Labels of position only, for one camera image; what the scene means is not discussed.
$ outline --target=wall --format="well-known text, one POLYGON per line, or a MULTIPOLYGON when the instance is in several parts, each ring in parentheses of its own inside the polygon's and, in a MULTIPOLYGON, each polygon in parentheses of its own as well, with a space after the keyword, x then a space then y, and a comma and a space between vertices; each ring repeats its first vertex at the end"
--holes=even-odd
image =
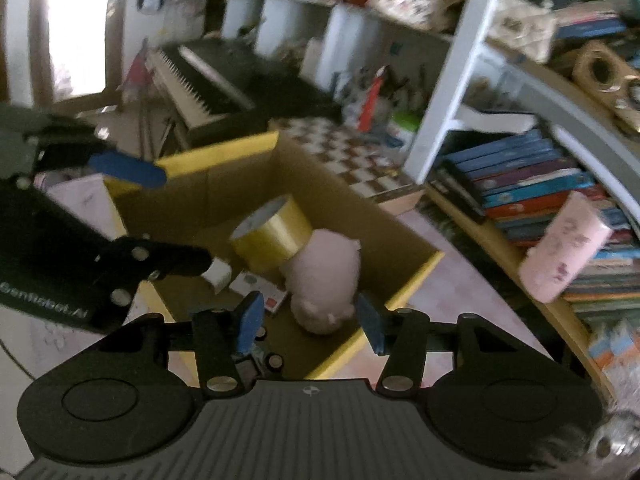
POLYGON ((4 51, 9 98, 15 104, 33 105, 29 66, 29 0, 6 0, 4 51))
POLYGON ((149 39, 150 46, 157 46, 164 42, 197 38, 204 30, 203 17, 196 18, 190 26, 187 19, 176 16, 171 9, 165 8, 160 14, 147 16, 138 12, 136 0, 127 0, 124 20, 123 76, 127 75, 145 37, 149 39))

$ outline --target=cardboard box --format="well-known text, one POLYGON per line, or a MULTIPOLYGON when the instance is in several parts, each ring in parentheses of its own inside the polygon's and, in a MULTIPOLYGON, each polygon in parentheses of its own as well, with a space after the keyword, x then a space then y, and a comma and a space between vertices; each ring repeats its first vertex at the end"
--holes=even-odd
MULTIPOLYGON (((139 189, 111 180, 110 195, 127 231, 153 240, 204 246, 230 262, 234 277, 244 270, 228 243, 240 221, 270 199, 292 194, 314 228, 360 241, 360 289, 383 298, 390 309, 406 304, 442 253, 372 201, 353 192, 292 139, 268 133, 207 146, 161 159, 169 181, 161 189, 139 189)), ((278 272, 265 275, 283 285, 278 272)), ((201 278, 169 276, 154 286, 172 317, 211 308, 214 296, 201 278)), ((366 343, 356 321, 330 336, 298 326, 286 301, 266 314, 268 343, 284 357, 287 379, 329 378, 366 343)), ((196 374, 193 357, 188 366, 196 374)))

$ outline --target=bookshelf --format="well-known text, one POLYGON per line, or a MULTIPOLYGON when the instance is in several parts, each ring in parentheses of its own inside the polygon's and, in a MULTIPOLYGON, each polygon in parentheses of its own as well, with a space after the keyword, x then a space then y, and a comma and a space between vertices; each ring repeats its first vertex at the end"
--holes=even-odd
POLYGON ((536 305, 546 320, 554 327, 560 337, 566 342, 574 355, 580 360, 593 383, 605 397, 613 397, 612 384, 604 376, 588 353, 589 332, 575 316, 574 311, 565 300, 555 300, 551 303, 540 303, 529 296, 518 278, 518 267, 524 257, 524 251, 509 243, 502 232, 495 227, 491 220, 478 225, 468 216, 456 208, 439 192, 428 184, 425 194, 442 209, 469 237, 471 237, 484 251, 502 268, 507 276, 514 281, 529 299, 536 305))

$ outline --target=ribbed black surface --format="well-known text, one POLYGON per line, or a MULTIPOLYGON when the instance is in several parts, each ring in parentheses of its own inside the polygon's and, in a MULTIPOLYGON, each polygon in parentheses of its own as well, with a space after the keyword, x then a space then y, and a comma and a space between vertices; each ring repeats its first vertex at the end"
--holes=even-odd
POLYGON ((363 381, 270 383, 212 400, 190 430, 127 465, 81 468, 40 459, 19 480, 513 480, 450 450, 409 402, 363 381), (309 388, 319 388, 313 392, 309 388))

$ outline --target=white logo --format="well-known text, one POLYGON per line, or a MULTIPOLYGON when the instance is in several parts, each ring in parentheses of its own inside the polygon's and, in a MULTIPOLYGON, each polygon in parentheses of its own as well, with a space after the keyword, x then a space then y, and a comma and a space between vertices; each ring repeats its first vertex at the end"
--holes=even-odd
POLYGON ((317 388, 315 386, 305 386, 304 388, 302 388, 302 391, 309 397, 313 397, 314 395, 320 393, 320 388, 317 388))

